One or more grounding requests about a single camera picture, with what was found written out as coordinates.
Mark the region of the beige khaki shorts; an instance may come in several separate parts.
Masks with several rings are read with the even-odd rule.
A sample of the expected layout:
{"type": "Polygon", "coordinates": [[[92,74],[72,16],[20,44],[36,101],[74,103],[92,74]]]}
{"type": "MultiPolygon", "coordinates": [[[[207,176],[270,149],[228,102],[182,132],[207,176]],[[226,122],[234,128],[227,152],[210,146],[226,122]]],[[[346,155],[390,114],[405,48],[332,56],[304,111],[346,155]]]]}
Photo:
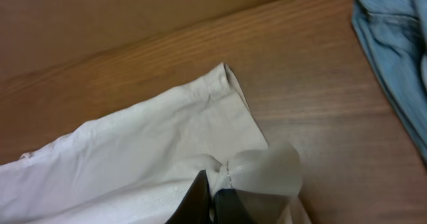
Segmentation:
{"type": "Polygon", "coordinates": [[[256,223],[310,222],[298,152],[267,142],[225,64],[2,165],[1,222],[166,223],[202,170],[211,223],[221,189],[256,223]]]}

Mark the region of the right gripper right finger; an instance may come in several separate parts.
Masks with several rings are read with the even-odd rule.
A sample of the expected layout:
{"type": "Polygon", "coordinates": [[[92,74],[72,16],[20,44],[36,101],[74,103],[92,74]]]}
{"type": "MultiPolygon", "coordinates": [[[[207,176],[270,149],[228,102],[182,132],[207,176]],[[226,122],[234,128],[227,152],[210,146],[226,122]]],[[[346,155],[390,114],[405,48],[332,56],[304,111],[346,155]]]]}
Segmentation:
{"type": "Polygon", "coordinates": [[[235,189],[221,189],[214,196],[214,224],[255,224],[235,189]]]}

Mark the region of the folded light blue jeans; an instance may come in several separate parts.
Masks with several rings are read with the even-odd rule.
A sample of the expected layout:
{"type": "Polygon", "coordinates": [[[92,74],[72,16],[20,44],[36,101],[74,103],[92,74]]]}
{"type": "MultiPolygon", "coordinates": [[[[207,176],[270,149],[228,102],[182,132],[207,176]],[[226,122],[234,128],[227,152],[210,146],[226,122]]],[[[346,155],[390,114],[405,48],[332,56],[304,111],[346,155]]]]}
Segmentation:
{"type": "Polygon", "coordinates": [[[426,158],[426,0],[354,0],[352,25],[391,106],[426,158]]]}

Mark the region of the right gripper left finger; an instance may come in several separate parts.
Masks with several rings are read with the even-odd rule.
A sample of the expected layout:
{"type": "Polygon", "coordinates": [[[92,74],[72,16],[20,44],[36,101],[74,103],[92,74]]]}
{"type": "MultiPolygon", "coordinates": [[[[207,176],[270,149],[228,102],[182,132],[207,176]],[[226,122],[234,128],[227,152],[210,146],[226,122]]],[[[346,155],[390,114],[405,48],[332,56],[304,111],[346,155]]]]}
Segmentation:
{"type": "Polygon", "coordinates": [[[200,171],[166,224],[208,224],[211,196],[206,171],[200,171]]]}

